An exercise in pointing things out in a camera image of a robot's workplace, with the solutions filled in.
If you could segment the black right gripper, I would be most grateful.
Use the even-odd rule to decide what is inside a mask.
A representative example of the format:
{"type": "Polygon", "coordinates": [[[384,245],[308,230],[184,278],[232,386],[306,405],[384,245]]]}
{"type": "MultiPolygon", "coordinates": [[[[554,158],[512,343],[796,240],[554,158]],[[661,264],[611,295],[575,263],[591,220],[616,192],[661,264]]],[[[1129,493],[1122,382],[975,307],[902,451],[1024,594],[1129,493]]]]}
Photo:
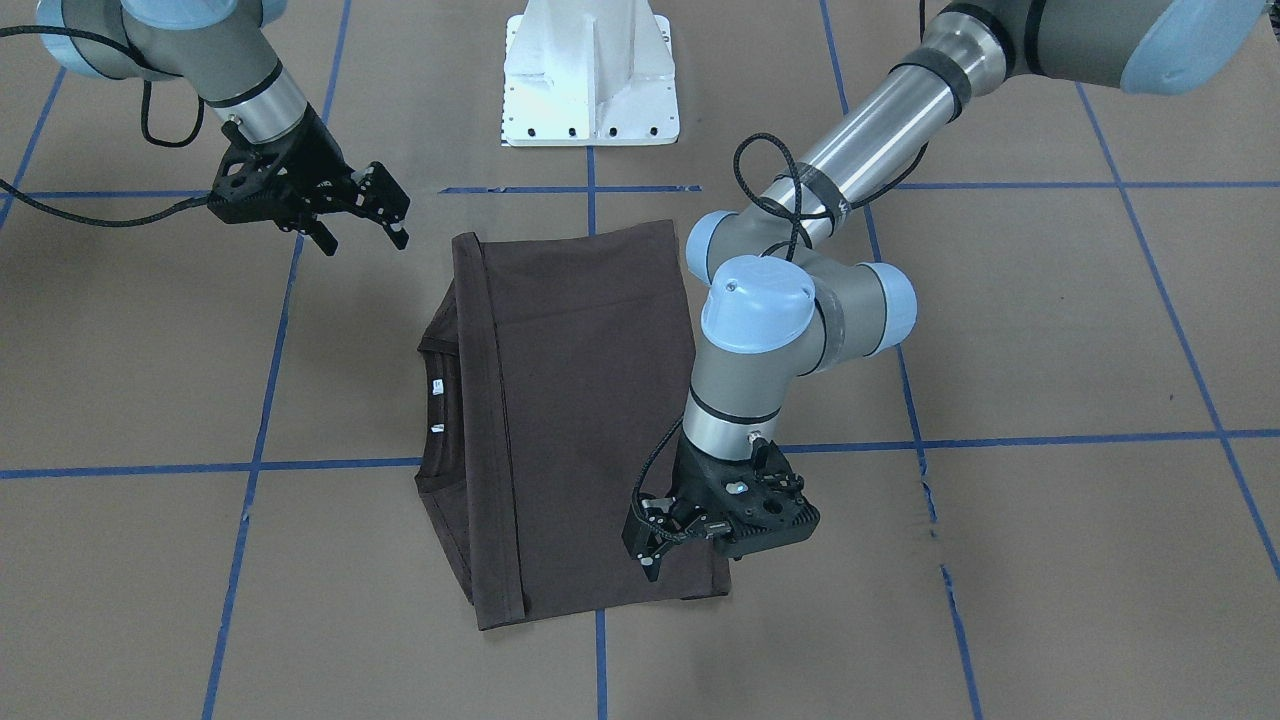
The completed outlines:
{"type": "Polygon", "coordinates": [[[348,213],[379,224],[403,251],[410,196],[379,161],[349,167],[312,108],[280,138],[252,143],[233,120],[221,126],[230,141],[209,195],[207,208],[227,224],[271,222],[308,237],[333,258],[339,242],[320,215],[348,213]]]}

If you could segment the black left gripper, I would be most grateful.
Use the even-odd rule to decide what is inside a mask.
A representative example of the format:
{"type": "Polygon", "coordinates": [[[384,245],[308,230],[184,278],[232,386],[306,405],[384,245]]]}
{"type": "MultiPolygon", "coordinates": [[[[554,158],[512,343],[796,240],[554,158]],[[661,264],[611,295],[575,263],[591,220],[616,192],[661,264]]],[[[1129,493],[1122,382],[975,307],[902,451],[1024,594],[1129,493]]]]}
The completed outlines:
{"type": "Polygon", "coordinates": [[[662,497],[641,491],[648,469],[640,471],[622,541],[650,583],[678,544],[708,541],[717,553],[740,559],[806,541],[818,528],[820,511],[780,447],[763,436],[750,436],[749,445],[748,459],[730,461],[681,438],[672,486],[662,497]]]}

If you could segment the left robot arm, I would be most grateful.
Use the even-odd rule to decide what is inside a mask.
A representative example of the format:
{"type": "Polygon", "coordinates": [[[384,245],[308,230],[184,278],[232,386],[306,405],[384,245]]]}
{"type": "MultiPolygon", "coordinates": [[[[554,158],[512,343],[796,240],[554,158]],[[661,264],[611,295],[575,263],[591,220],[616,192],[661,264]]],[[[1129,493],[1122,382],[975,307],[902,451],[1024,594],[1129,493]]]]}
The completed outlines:
{"type": "Polygon", "coordinates": [[[1137,573],[1202,537],[1277,574],[1263,471],[1277,443],[1277,160],[1253,111],[1277,61],[1242,54],[1180,97],[1015,79],[865,214],[920,322],[896,350],[931,537],[1000,514],[1137,573]]]}

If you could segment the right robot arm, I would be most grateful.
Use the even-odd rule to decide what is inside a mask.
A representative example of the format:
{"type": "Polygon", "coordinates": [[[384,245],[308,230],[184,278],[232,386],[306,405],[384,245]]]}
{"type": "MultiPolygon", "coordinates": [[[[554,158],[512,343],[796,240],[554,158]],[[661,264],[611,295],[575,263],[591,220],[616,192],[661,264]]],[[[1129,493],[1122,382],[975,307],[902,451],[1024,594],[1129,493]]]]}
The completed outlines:
{"type": "Polygon", "coordinates": [[[397,249],[410,197],[380,163],[349,167],[323,118],[262,28],[283,1],[41,1],[44,46],[64,68],[93,78],[186,79],[229,141],[212,187],[195,206],[227,224],[270,222],[324,254],[337,240],[321,215],[379,224],[397,249]]]}

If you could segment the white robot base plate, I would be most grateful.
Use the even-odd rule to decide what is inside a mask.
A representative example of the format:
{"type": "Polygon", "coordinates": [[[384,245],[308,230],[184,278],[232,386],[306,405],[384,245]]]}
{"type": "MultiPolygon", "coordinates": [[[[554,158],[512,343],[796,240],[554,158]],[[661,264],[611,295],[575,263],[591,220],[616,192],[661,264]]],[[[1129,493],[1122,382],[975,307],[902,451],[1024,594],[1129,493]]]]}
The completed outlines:
{"type": "Polygon", "coordinates": [[[530,1],[504,40],[504,146],[678,141],[671,23],[650,3],[530,1]]]}

